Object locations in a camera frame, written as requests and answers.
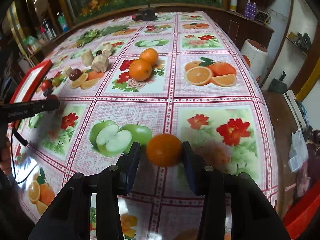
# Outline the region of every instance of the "black device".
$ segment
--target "black device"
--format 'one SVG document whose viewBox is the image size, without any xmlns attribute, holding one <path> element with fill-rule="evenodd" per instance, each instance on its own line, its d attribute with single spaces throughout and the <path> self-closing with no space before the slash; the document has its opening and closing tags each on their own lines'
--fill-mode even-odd
<svg viewBox="0 0 320 240">
<path fill-rule="evenodd" d="M 43 111 L 53 111 L 58 109 L 59 106 L 59 100 L 54 97 L 47 98 L 45 100 L 5 104 L 0 106 L 0 149 L 5 147 L 9 123 L 32 117 Z M 27 146 L 28 142 L 22 138 L 15 128 L 12 129 L 12 133 L 24 146 Z M 0 189 L 10 187 L 12 182 L 12 179 L 9 179 L 9 177 L 5 176 L 3 171 L 0 170 Z"/>
<path fill-rule="evenodd" d="M 141 21 L 144 22 L 148 21 L 155 21 L 158 17 L 155 15 L 155 10 L 148 6 L 148 8 L 139 9 L 138 13 L 133 14 L 131 19 L 134 21 Z"/>
<path fill-rule="evenodd" d="M 223 240 L 226 192 L 231 194 L 233 240 L 290 240 L 276 211 L 247 173 L 224 174 L 195 155 L 188 142 L 182 144 L 183 164 L 195 195 L 204 195 L 198 240 Z M 100 174 L 76 173 L 44 212 L 28 240 L 88 240 L 91 194 L 97 194 L 97 239 L 123 240 L 118 195 L 127 195 L 140 159 L 140 144 L 134 142 L 128 155 Z"/>
</svg>

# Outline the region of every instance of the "white wall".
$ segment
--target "white wall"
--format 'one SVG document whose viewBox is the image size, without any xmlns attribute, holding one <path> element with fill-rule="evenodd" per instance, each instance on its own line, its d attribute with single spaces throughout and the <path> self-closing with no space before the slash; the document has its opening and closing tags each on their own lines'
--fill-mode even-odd
<svg viewBox="0 0 320 240">
<path fill-rule="evenodd" d="M 262 73 L 262 78 L 267 74 L 268 69 L 278 53 L 288 23 L 290 5 L 291 0 L 275 0 L 268 8 L 268 13 L 271 16 L 271 23 L 268 26 L 274 30 L 274 33 L 267 48 L 268 58 L 265 69 Z"/>
<path fill-rule="evenodd" d="M 308 33 L 311 42 L 313 41 L 316 31 L 317 20 L 309 6 L 304 0 L 294 0 L 292 19 L 289 26 L 290 32 L 300 32 L 302 35 Z M 306 57 L 303 53 L 293 45 L 289 40 L 285 40 L 284 46 L 262 89 L 267 90 L 274 78 L 280 78 L 282 71 L 285 71 L 286 78 L 284 83 L 288 87 L 292 84 L 299 73 Z"/>
<path fill-rule="evenodd" d="M 303 100 L 303 105 L 308 112 L 308 118 L 313 130 L 320 130 L 320 80 Z"/>
</svg>

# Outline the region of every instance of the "spray can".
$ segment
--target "spray can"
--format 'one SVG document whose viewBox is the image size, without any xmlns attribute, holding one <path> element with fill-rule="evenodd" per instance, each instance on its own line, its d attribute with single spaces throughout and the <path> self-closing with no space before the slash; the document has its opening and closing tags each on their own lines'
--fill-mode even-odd
<svg viewBox="0 0 320 240">
<path fill-rule="evenodd" d="M 254 20 L 257 15 L 257 5 L 254 2 L 253 5 L 251 6 L 251 19 Z"/>
<path fill-rule="evenodd" d="M 248 0 L 244 9 L 244 17 L 250 18 L 250 12 L 251 12 L 251 3 L 250 3 L 250 0 Z"/>
</svg>

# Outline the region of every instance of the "printed red flower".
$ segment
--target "printed red flower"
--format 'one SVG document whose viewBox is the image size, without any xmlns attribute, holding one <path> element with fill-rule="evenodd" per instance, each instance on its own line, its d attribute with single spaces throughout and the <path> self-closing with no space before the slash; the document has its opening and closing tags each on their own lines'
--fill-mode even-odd
<svg viewBox="0 0 320 240">
<path fill-rule="evenodd" d="M 214 39 L 215 36 L 212 36 L 212 35 L 204 35 L 204 36 L 201 36 L 199 37 L 199 39 L 203 40 L 203 41 L 208 41 L 210 39 Z"/>
<path fill-rule="evenodd" d="M 119 75 L 119 79 L 116 81 L 117 83 L 127 82 L 131 78 L 129 72 L 122 72 Z"/>
<path fill-rule="evenodd" d="M 209 117 L 204 116 L 203 114 L 196 114 L 195 117 L 189 118 L 187 121 L 190 123 L 192 129 L 199 130 L 201 125 L 208 125 L 207 122 Z"/>
<path fill-rule="evenodd" d="M 76 116 L 76 113 L 70 113 L 64 117 L 62 117 L 61 119 L 61 129 L 62 130 L 66 130 L 68 128 L 68 126 L 74 126 L 75 125 L 75 121 L 78 119 L 79 117 Z"/>
<path fill-rule="evenodd" d="M 128 59 L 125 59 L 121 66 L 120 66 L 120 70 L 121 71 L 125 71 L 126 69 L 129 69 L 130 67 L 130 64 L 134 61 L 135 59 L 132 59 L 132 60 L 128 60 Z"/>
<path fill-rule="evenodd" d="M 247 131 L 249 122 L 242 122 L 240 118 L 230 119 L 227 124 L 223 124 L 217 128 L 217 132 L 223 136 L 223 142 L 227 145 L 237 146 L 241 137 L 249 137 L 250 131 Z"/>
<path fill-rule="evenodd" d="M 111 46 L 112 46 L 112 47 L 116 47 L 116 46 L 119 46 L 119 45 L 122 45 L 122 44 L 124 44 L 124 42 L 118 41 L 118 42 L 116 42 L 116 43 L 111 44 Z"/>
<path fill-rule="evenodd" d="M 17 148 L 16 157 L 20 155 L 20 150 L 21 150 L 21 145 L 19 145 Z"/>
</svg>

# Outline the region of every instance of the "printed green apple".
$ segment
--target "printed green apple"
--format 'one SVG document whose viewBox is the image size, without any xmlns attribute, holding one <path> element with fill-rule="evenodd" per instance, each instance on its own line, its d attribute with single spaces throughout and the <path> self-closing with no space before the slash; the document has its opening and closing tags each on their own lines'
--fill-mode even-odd
<svg viewBox="0 0 320 240">
<path fill-rule="evenodd" d="M 105 128 L 106 126 L 111 125 L 111 124 L 115 124 L 115 122 L 111 121 L 111 120 L 106 120 L 106 121 L 101 121 L 101 122 L 96 123 L 91 128 L 90 135 L 89 135 L 89 140 L 90 140 L 90 142 L 91 142 L 91 144 L 92 144 L 92 146 L 94 148 L 98 148 L 97 147 L 97 136 L 100 133 L 100 131 L 103 128 Z"/>
<path fill-rule="evenodd" d="M 103 128 L 97 136 L 97 146 L 102 155 L 111 157 L 122 153 L 131 143 L 132 134 L 119 131 L 119 126 L 111 124 Z"/>
<path fill-rule="evenodd" d="M 124 153 L 129 153 L 133 142 L 138 142 L 140 145 L 147 145 L 152 138 L 152 131 L 149 127 L 137 124 L 126 124 L 120 128 L 120 131 L 127 130 L 132 134 L 132 140 Z"/>
</svg>

